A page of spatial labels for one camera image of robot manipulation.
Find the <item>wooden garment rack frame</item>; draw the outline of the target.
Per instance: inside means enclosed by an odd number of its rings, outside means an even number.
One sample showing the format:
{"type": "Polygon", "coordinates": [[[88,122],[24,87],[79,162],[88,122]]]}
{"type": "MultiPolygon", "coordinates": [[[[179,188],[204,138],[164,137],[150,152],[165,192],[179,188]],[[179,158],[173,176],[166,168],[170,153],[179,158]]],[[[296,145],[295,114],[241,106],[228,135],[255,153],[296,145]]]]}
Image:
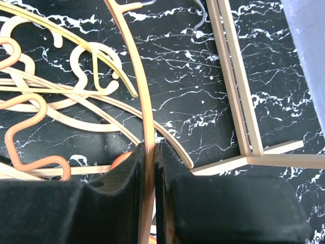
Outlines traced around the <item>wooden garment rack frame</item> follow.
{"type": "Polygon", "coordinates": [[[263,148],[251,92],[239,46],[229,1],[207,1],[201,8],[203,19],[211,14],[211,25],[232,117],[240,155],[192,170],[194,175],[216,175],[246,165],[324,169],[324,155],[288,154],[303,147],[302,141],[289,141],[263,148]]]}

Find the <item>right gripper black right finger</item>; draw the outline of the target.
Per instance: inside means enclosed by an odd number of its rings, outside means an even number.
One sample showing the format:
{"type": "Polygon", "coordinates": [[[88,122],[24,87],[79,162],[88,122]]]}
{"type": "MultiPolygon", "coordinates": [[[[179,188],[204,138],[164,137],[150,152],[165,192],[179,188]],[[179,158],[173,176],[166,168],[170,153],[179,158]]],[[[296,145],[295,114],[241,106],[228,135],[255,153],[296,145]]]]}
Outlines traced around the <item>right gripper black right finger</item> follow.
{"type": "Polygon", "coordinates": [[[306,214],[290,185],[272,176],[195,176],[155,149],[158,243],[304,243],[306,214]]]}

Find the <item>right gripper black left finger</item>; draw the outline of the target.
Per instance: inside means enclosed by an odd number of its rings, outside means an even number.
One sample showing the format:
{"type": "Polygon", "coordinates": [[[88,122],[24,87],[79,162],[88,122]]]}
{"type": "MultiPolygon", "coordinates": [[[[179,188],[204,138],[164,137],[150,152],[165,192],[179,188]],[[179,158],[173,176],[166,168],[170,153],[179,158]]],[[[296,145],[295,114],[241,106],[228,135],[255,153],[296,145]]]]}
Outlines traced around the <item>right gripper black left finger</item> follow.
{"type": "Polygon", "coordinates": [[[1,182],[1,243],[137,243],[145,147],[99,179],[1,182]]]}

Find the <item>orange wavy wire hanger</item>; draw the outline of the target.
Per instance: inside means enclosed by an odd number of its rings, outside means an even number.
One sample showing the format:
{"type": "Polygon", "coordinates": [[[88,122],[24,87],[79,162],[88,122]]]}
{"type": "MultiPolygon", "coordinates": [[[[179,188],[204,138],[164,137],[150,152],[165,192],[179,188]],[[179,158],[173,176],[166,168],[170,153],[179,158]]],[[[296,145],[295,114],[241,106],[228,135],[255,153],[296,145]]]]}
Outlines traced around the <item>orange wavy wire hanger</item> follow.
{"type": "Polygon", "coordinates": [[[29,100],[34,100],[38,103],[39,111],[33,117],[24,120],[22,122],[19,122],[18,124],[15,124],[14,126],[10,127],[5,133],[5,145],[8,150],[13,166],[11,167],[9,165],[1,163],[1,173],[20,180],[42,181],[43,180],[42,178],[28,174],[28,171],[36,170],[43,166],[55,163],[55,164],[59,164],[63,170],[60,180],[61,181],[69,180],[71,178],[71,167],[67,162],[67,160],[61,156],[48,156],[36,160],[34,162],[31,162],[29,164],[21,163],[16,147],[14,145],[14,141],[13,141],[14,136],[16,133],[40,122],[46,115],[48,109],[47,103],[40,95],[35,93],[27,93],[27,94],[19,95],[7,101],[1,102],[1,109],[6,109],[29,100]]]}

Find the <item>orange plastic curved hanger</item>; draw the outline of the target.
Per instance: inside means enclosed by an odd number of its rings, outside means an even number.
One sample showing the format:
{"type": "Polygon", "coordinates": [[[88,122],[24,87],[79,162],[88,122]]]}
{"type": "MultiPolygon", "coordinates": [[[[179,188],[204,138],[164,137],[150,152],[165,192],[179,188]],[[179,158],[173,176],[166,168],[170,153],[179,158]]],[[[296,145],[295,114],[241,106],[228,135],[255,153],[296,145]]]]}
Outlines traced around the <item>orange plastic curved hanger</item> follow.
{"type": "Polygon", "coordinates": [[[155,153],[155,136],[152,105],[150,100],[149,88],[144,72],[143,64],[128,28],[126,20],[123,16],[124,12],[141,8],[145,4],[132,3],[120,5],[116,1],[104,1],[107,8],[111,12],[121,34],[129,50],[132,60],[137,86],[140,94],[140,102],[142,107],[144,142],[145,142],[145,178],[144,178],[144,200],[142,206],[142,217],[140,225],[140,237],[138,243],[149,243],[150,228],[152,222],[153,203],[154,203],[154,153],[155,153]]]}

